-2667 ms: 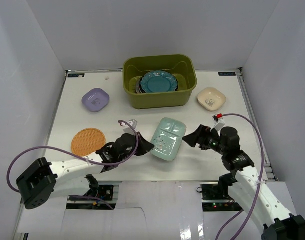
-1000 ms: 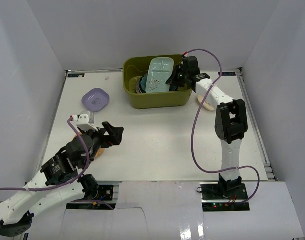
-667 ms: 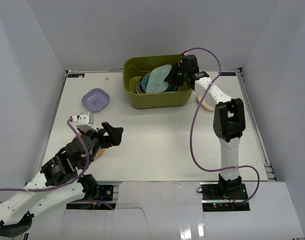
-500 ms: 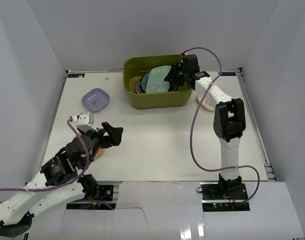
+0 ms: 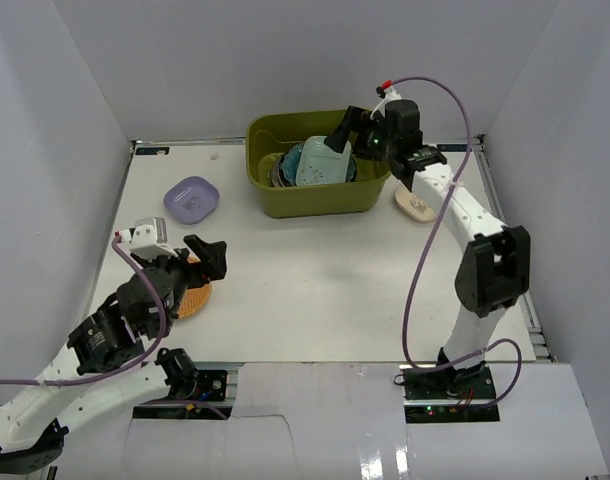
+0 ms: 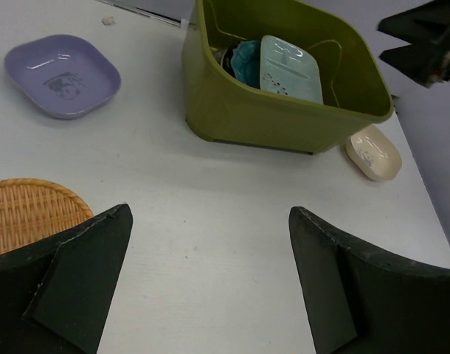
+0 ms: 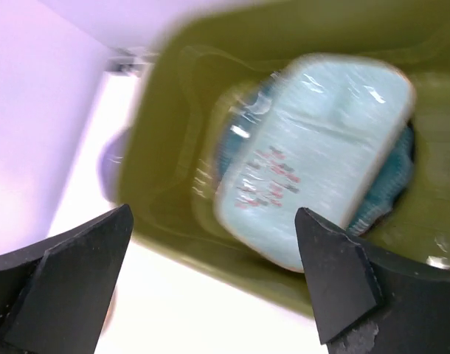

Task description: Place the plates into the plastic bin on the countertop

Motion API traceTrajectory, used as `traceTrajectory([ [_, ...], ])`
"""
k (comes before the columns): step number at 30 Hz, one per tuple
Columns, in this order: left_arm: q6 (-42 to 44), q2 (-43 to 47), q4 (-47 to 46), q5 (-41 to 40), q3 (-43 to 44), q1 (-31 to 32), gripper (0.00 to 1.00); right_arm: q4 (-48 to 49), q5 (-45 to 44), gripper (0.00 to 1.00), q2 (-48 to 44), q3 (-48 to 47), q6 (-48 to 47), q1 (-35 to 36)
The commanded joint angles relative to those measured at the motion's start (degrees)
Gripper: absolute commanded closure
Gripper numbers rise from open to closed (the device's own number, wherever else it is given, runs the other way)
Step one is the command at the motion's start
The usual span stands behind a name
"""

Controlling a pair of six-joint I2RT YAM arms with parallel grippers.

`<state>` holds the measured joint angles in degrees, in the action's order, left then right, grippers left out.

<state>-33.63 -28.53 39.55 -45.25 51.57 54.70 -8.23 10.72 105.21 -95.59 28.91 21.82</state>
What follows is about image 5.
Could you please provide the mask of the orange woven round plate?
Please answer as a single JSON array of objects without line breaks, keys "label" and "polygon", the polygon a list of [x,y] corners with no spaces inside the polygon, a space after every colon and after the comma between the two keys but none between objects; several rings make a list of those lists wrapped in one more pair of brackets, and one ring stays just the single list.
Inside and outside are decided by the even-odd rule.
[{"label": "orange woven round plate", "polygon": [[188,288],[178,309],[178,318],[187,319],[196,315],[208,303],[212,293],[210,283],[199,288]]}]

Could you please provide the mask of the light green rectangular plate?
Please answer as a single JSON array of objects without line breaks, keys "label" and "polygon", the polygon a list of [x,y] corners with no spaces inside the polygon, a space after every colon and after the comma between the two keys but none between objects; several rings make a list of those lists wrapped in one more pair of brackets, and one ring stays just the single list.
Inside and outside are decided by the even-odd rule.
[{"label": "light green rectangular plate", "polygon": [[356,165],[350,142],[346,142],[342,153],[336,153],[324,144],[324,139],[324,136],[312,136],[304,142],[296,167],[297,186],[342,184],[354,178]]}]

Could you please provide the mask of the purple square plate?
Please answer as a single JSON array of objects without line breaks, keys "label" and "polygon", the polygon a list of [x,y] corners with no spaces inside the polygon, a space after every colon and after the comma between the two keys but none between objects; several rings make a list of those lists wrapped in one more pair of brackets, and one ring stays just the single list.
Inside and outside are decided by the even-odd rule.
[{"label": "purple square plate", "polygon": [[167,212],[184,225],[203,221],[217,208],[219,201],[218,189],[200,176],[184,178],[163,197]]}]

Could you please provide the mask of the cream square panda plate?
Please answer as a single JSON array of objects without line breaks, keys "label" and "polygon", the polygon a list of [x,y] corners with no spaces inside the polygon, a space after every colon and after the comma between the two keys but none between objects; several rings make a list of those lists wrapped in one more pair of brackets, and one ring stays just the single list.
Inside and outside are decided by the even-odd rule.
[{"label": "cream square panda plate", "polygon": [[431,223],[436,218],[434,210],[404,185],[395,190],[394,199],[397,206],[416,222]]}]

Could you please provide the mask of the grey reindeer plate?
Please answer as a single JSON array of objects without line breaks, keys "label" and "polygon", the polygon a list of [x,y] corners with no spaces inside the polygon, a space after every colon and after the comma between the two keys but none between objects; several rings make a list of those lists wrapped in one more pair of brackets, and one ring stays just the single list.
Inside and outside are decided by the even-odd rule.
[{"label": "grey reindeer plate", "polygon": [[272,167],[270,169],[269,179],[270,179],[271,185],[274,188],[283,188],[284,187],[284,183],[283,183],[282,177],[281,177],[282,162],[283,162],[283,156],[277,158],[274,161],[274,163],[272,164]]}]

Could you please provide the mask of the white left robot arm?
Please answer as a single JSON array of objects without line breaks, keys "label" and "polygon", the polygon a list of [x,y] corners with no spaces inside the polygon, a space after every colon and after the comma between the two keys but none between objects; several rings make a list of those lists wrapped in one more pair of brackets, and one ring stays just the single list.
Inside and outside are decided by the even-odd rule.
[{"label": "white left robot arm", "polygon": [[172,249],[157,239],[139,244],[141,228],[117,233],[111,247],[133,270],[68,336],[50,364],[0,405],[0,474],[28,475],[56,460],[65,439],[99,417],[143,402],[220,401],[182,348],[160,345],[186,294],[225,278],[224,241],[187,235]]}]

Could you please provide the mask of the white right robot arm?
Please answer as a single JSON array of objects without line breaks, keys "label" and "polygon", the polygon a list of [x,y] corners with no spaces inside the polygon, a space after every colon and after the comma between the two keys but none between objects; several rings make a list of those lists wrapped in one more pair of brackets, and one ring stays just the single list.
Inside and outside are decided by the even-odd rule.
[{"label": "white right robot arm", "polygon": [[414,101],[391,100],[374,113],[348,107],[325,143],[337,151],[350,136],[360,156],[387,163],[394,177],[436,212],[437,223],[462,252],[454,280],[460,309],[435,369],[438,390],[460,398],[482,372],[500,319],[529,288],[530,235],[522,226],[507,226],[457,184],[443,153],[424,144]]}]

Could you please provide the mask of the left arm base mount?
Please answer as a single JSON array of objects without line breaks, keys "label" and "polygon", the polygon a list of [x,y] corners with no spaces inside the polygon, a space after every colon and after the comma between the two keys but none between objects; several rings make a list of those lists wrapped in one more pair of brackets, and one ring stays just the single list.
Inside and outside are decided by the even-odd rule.
[{"label": "left arm base mount", "polygon": [[188,386],[177,387],[161,399],[136,406],[140,420],[228,420],[237,394],[236,370],[199,369]]}]

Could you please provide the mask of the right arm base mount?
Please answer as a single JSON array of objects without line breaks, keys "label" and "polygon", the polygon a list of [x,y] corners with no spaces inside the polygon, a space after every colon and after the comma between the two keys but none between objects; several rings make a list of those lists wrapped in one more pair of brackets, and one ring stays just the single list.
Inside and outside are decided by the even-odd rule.
[{"label": "right arm base mount", "polygon": [[478,375],[457,383],[446,371],[431,374],[403,368],[393,378],[402,388],[405,421],[408,425],[495,423],[500,421],[496,388],[488,366]]}]

